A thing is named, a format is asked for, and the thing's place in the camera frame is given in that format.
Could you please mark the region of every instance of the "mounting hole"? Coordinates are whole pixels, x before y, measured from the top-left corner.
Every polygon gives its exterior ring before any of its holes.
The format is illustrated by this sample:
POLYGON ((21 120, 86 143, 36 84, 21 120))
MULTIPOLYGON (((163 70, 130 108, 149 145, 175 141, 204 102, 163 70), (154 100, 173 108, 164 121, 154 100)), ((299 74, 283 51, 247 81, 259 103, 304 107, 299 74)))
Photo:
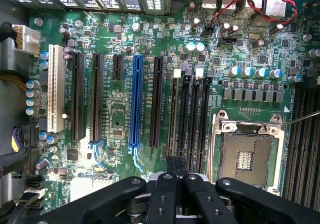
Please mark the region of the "mounting hole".
POLYGON ((165 211, 164 211, 163 208, 159 208, 156 212, 157 212, 159 215, 165 214, 165 211))
POLYGON ((216 216, 220 216, 222 214, 222 212, 220 212, 218 209, 215 209, 213 211, 213 213, 216 215, 216 216))

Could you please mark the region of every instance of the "screw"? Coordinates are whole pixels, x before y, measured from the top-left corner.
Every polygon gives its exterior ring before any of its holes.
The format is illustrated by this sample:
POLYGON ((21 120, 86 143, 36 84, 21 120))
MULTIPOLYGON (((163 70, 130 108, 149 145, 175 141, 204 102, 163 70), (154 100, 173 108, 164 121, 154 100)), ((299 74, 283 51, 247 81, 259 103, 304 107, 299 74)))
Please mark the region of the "screw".
POLYGON ((133 179, 131 183, 132 183, 132 184, 139 184, 139 183, 140 183, 140 180, 139 180, 139 179, 133 179))
POLYGON ((194 174, 191 174, 191 175, 189 175, 189 179, 191 179, 191 180, 195 180, 195 179, 197 179, 197 176, 196 176, 196 175, 194 175, 194 174))
POLYGON ((225 184, 226 186, 231 185, 231 182, 230 182, 229 180, 226 180, 226 179, 224 179, 224 180, 222 181, 222 183, 225 184))

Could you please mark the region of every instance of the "white power connector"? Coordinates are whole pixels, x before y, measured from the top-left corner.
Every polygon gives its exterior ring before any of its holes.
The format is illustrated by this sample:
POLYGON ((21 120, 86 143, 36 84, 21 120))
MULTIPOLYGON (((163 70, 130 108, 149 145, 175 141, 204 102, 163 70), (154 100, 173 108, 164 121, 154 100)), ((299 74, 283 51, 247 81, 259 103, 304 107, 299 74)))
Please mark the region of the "white power connector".
POLYGON ((12 41, 12 49, 29 53, 34 56, 40 54, 40 33, 25 25, 13 24, 12 27, 22 27, 22 49, 16 48, 15 42, 12 41))

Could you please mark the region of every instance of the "black pcie slot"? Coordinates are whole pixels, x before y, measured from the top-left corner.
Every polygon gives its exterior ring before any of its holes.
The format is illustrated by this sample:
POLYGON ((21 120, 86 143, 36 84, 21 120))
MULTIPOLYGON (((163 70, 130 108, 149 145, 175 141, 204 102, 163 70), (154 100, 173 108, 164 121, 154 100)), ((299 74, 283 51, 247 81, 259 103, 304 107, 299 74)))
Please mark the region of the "black pcie slot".
POLYGON ((192 172, 192 163, 194 156, 194 149, 198 147, 196 144, 196 134, 197 134, 197 123, 198 123, 198 106, 199 106, 199 96, 200 96, 200 81, 196 80, 192 87, 192 99, 191 99, 191 113, 190 113, 190 125, 189 125, 189 144, 187 153, 187 164, 189 172, 192 172))
POLYGON ((93 54, 91 74, 90 142, 102 138, 102 101, 104 78, 103 55, 93 54))
POLYGON ((184 146, 186 138, 186 117, 188 115, 188 97, 190 87, 191 76, 184 75, 182 81, 182 95, 181 95, 181 109, 180 109, 180 126, 177 145, 177 156, 182 157, 184 155, 184 146))
POLYGON ((72 58, 71 140, 84 138, 84 54, 76 52, 72 58))
POLYGON ((179 97, 179 79, 175 78, 172 84, 172 95, 171 95, 171 112, 170 112, 170 127, 168 137, 167 155, 175 155, 175 142, 176 142, 176 125, 177 125, 177 107, 179 97))
POLYGON ((152 91, 152 109, 151 109, 151 125, 150 125, 150 147, 157 147, 159 144, 159 131, 161 119, 161 104, 162 104, 162 86, 164 58, 154 58, 153 72, 153 91, 152 91))
POLYGON ((209 101, 209 91, 212 84, 212 78, 205 78, 203 81, 203 94, 202 94, 202 106, 201 106, 201 116, 200 116, 200 127, 199 127, 199 149, 197 153, 197 173, 202 173, 203 168, 203 158, 206 143, 206 126, 207 126, 207 112, 208 112, 208 101, 209 101))

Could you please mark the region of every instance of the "ram slot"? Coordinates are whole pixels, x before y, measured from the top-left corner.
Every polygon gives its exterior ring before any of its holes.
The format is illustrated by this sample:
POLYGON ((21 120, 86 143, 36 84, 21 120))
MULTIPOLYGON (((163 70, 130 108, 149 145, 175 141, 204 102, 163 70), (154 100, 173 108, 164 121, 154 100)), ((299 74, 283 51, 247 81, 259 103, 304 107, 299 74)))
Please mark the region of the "ram slot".
POLYGON ((189 88, 190 88, 191 75, 184 74, 182 81, 182 95, 181 95, 181 106, 180 106, 180 125, 179 125, 179 136, 177 145, 177 155, 184 156, 185 139, 187 133, 186 119, 188 115, 188 100, 189 100, 189 88))
POLYGON ((84 138, 84 56, 76 52, 72 58, 71 140, 84 138))
POLYGON ((205 143, 206 143, 206 132, 207 132, 207 112, 208 112, 208 101, 209 101, 209 93, 210 86, 212 84, 212 78, 207 77, 203 81, 203 94, 202 94, 202 106, 201 106, 201 116, 200 116, 200 127, 199 127, 199 149, 197 153, 197 173, 202 173, 203 162, 204 162, 204 151, 205 151, 205 143))
POLYGON ((153 71, 153 91, 152 91, 152 107, 151 107, 151 124, 150 124, 150 147, 157 147, 159 144, 159 131, 161 119, 161 104, 162 104, 162 86, 164 58, 154 58, 153 71))
POLYGON ((138 150, 140 149, 140 127, 141 127, 141 106, 142 106, 142 83, 144 60, 142 55, 133 57, 132 91, 131 91, 131 115, 129 132, 129 153, 133 155, 134 165, 142 172, 139 165, 138 150))
POLYGON ((102 139, 102 101, 104 81, 103 55, 93 54, 91 74, 90 142, 102 139))
POLYGON ((170 127, 168 135, 167 155, 174 156, 176 150, 176 126, 177 126, 177 108, 179 99, 179 78, 175 78, 172 84, 171 95, 171 112, 170 112, 170 127))

